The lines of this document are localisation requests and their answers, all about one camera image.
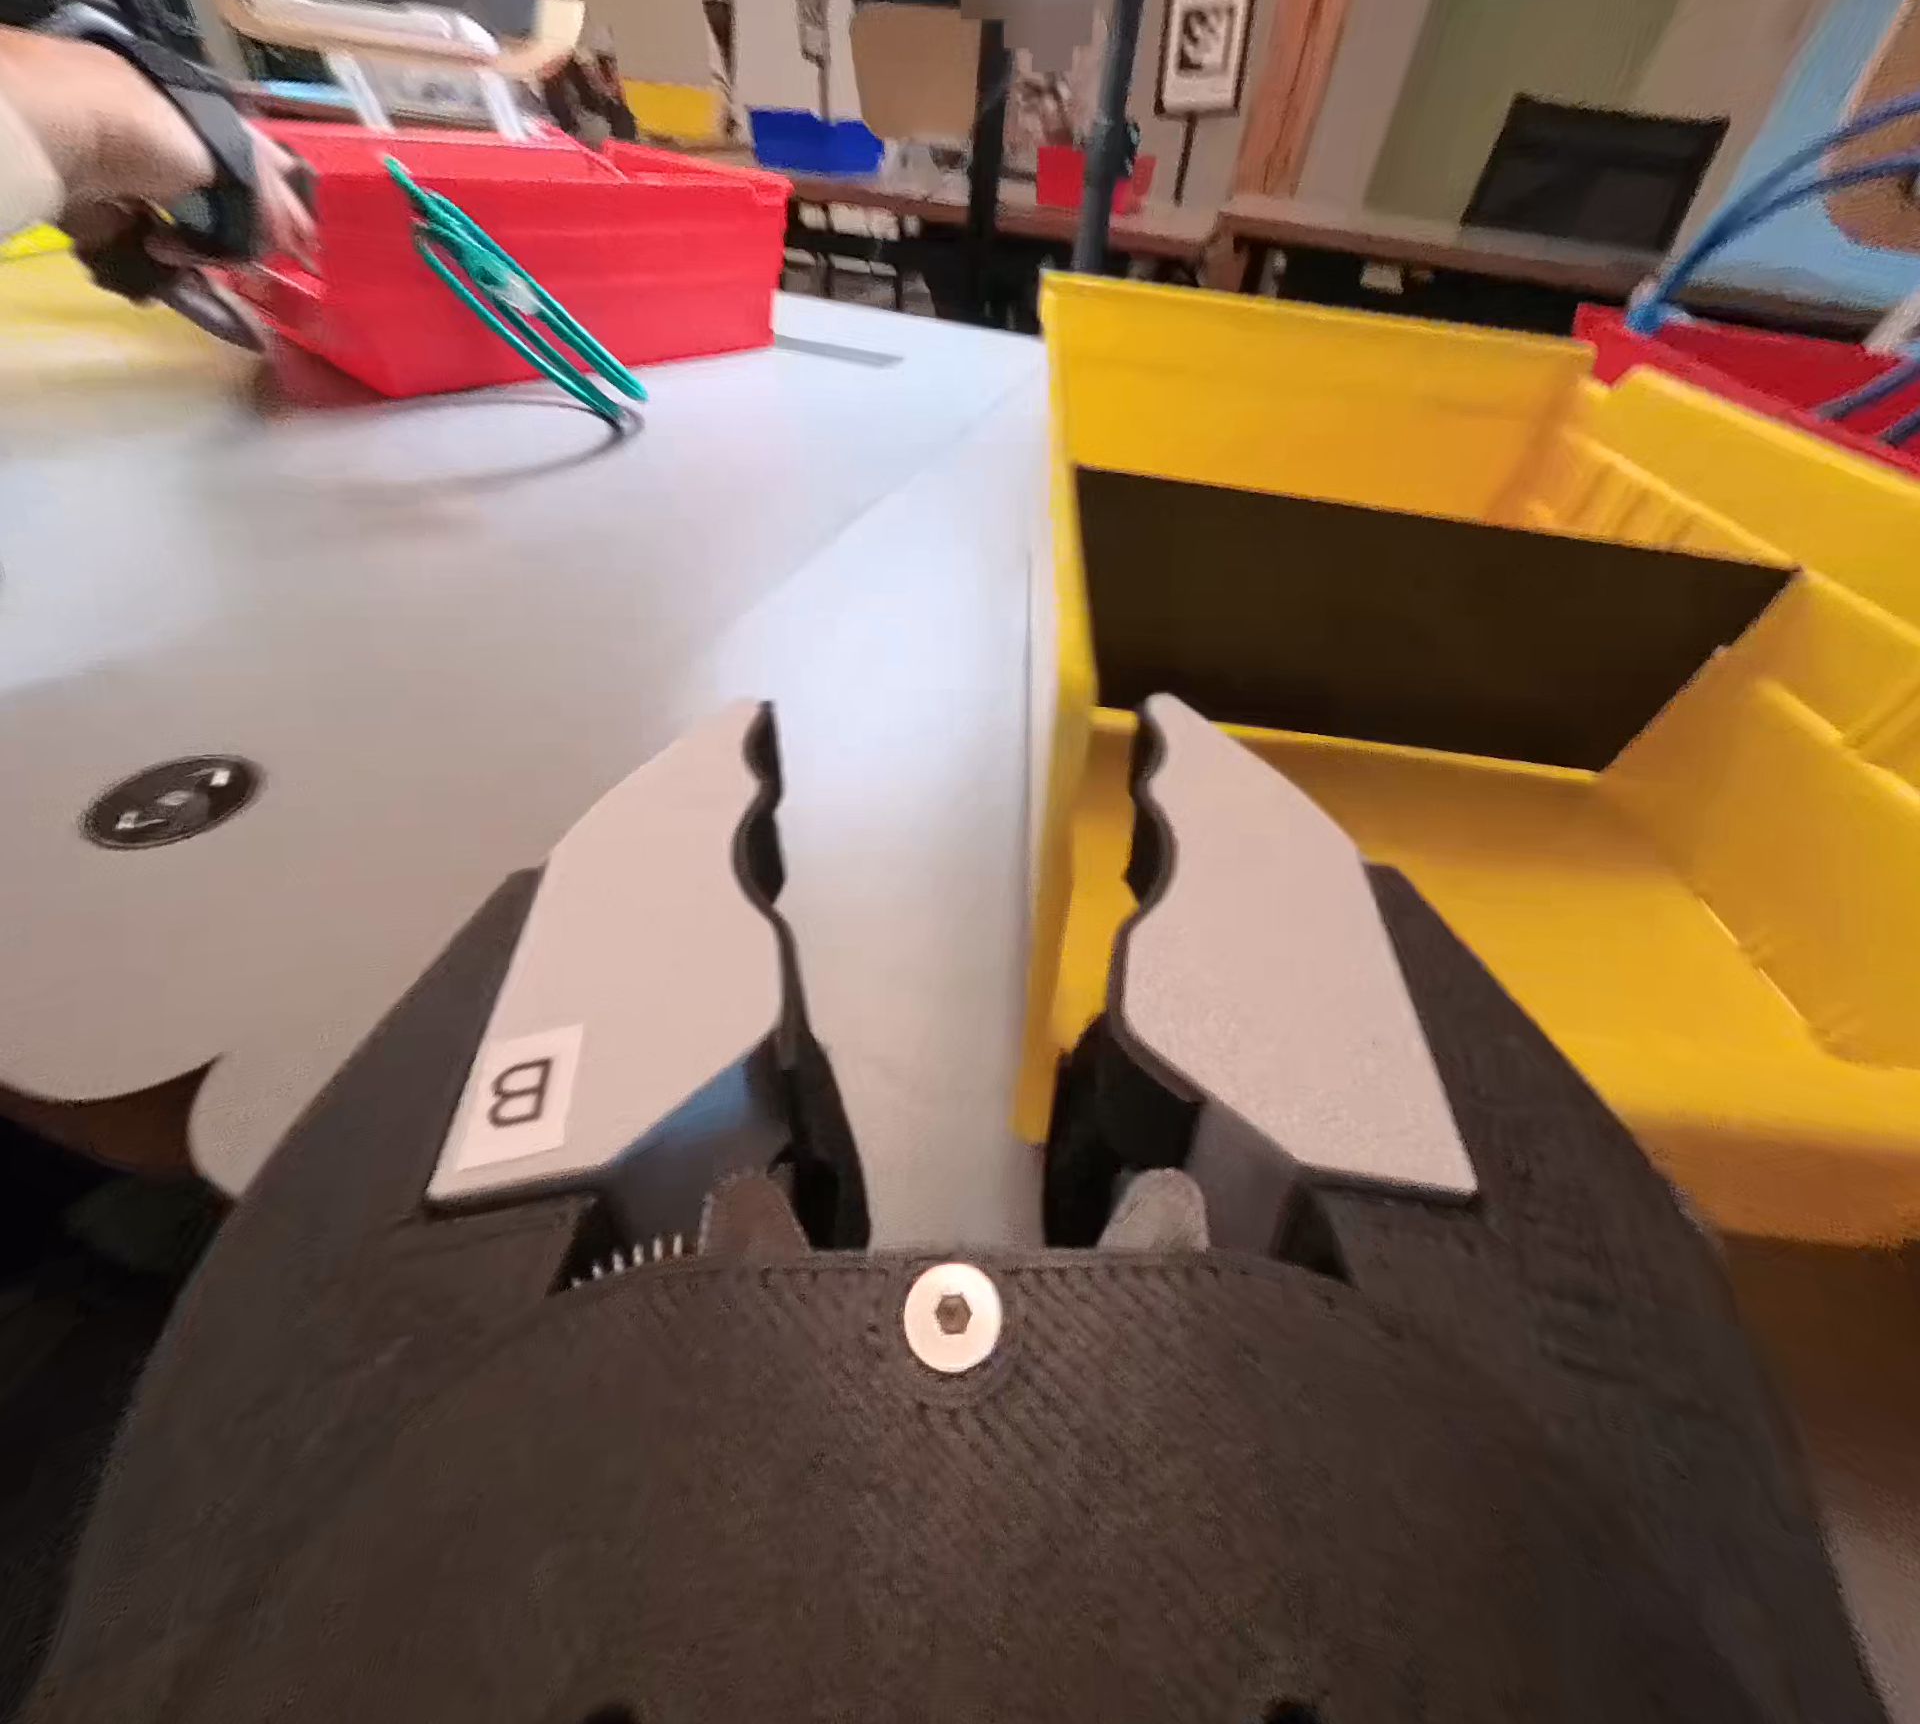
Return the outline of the marker tag sign on pole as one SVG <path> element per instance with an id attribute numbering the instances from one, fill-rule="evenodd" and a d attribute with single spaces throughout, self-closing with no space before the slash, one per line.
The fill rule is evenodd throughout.
<path id="1" fill-rule="evenodd" d="M 1197 128 L 1240 115 L 1257 0 L 1164 0 L 1154 114 L 1180 124 L 1170 200 L 1186 201 Z"/>

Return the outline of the small blue bin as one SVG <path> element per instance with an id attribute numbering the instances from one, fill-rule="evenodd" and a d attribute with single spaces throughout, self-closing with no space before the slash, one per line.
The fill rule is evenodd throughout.
<path id="1" fill-rule="evenodd" d="M 885 159 L 884 137 L 858 115 L 759 104 L 746 115 L 755 164 L 770 171 L 870 177 Z"/>

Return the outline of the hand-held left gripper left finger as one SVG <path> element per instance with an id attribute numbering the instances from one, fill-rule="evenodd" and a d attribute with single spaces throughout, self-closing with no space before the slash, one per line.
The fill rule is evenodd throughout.
<path id="1" fill-rule="evenodd" d="M 602 1182 L 779 1028 L 772 900 L 741 845 L 777 799 L 738 700 L 618 780 L 547 851 L 426 1184 L 434 1208 Z"/>

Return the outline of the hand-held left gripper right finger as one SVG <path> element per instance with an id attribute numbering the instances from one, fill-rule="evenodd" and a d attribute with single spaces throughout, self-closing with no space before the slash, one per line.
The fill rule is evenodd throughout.
<path id="1" fill-rule="evenodd" d="M 1168 692 L 1137 709 L 1108 1028 L 1131 1064 L 1326 1184 L 1472 1199 L 1477 1178 L 1351 835 Z"/>

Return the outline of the dark metal pole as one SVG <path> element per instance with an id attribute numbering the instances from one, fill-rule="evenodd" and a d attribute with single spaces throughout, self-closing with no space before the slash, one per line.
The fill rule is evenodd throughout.
<path id="1" fill-rule="evenodd" d="M 1105 271 L 1115 192 L 1135 165 L 1140 137 L 1130 118 L 1130 99 L 1143 8 L 1145 0 L 1112 0 L 1105 54 L 1083 146 L 1082 201 L 1070 252 L 1073 274 Z"/>

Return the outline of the round black desk control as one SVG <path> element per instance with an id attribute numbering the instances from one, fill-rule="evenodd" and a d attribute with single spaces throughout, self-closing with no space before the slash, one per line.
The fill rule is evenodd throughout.
<path id="1" fill-rule="evenodd" d="M 262 765 L 243 756 L 175 756 L 92 795 L 78 830 L 85 844 L 110 851 L 188 844 L 239 816 L 264 784 Z"/>

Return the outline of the small yellow bin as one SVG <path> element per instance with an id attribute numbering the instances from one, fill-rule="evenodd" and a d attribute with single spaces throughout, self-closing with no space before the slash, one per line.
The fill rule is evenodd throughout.
<path id="1" fill-rule="evenodd" d="M 738 137 L 734 106 L 719 81 L 623 77 L 621 99 L 637 135 L 676 146 L 730 146 Z"/>

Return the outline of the yellow plastic bin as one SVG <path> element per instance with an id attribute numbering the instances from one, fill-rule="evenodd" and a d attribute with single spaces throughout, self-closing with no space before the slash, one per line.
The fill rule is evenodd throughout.
<path id="1" fill-rule="evenodd" d="M 4 401 L 252 390 L 262 360 L 173 312 L 100 289 L 49 225 L 2 245 Z"/>
<path id="2" fill-rule="evenodd" d="M 1915 480 L 1529 337 L 1053 274 L 1035 894 L 1014 1131 L 1133 902 L 1135 716 L 1091 662 L 1082 465 L 1796 578 L 1595 773 L 1222 726 L 1404 874 L 1723 1231 L 1915 1243 Z"/>

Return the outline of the wooden work table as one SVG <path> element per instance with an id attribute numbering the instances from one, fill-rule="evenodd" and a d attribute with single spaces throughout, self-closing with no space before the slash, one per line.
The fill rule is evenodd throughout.
<path id="1" fill-rule="evenodd" d="M 826 257 L 889 266 L 932 276 L 961 271 L 969 238 L 969 187 L 964 175 L 929 181 L 881 174 L 783 171 L 787 185 L 786 247 Z M 1040 266 L 1063 270 L 1080 215 L 1043 201 L 1030 179 L 1002 179 L 988 244 L 990 259 L 1007 271 Z M 1200 205 L 1145 200 L 1140 209 L 1108 220 L 1108 271 L 1143 268 L 1149 276 L 1195 281 L 1226 239 L 1222 214 Z"/>

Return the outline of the black monitor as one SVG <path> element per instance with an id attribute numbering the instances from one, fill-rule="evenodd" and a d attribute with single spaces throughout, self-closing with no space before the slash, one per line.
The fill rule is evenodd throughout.
<path id="1" fill-rule="evenodd" d="M 1687 217 L 1730 128 L 1515 94 L 1461 225 L 1661 254 Z"/>

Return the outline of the small red bin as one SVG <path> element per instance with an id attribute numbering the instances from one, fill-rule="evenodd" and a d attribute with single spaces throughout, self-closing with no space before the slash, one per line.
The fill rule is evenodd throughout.
<path id="1" fill-rule="evenodd" d="M 1115 217 L 1135 215 L 1148 200 L 1157 158 L 1137 152 L 1131 164 L 1115 175 L 1110 212 Z M 1041 208 L 1077 214 L 1087 190 L 1087 152 L 1072 144 L 1041 144 L 1034 156 L 1034 194 Z"/>

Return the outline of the black bin divider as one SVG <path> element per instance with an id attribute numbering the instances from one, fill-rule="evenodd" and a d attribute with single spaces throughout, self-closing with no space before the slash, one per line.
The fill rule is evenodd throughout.
<path id="1" fill-rule="evenodd" d="M 1095 702 L 1598 773 L 1791 565 L 1073 469 Z"/>

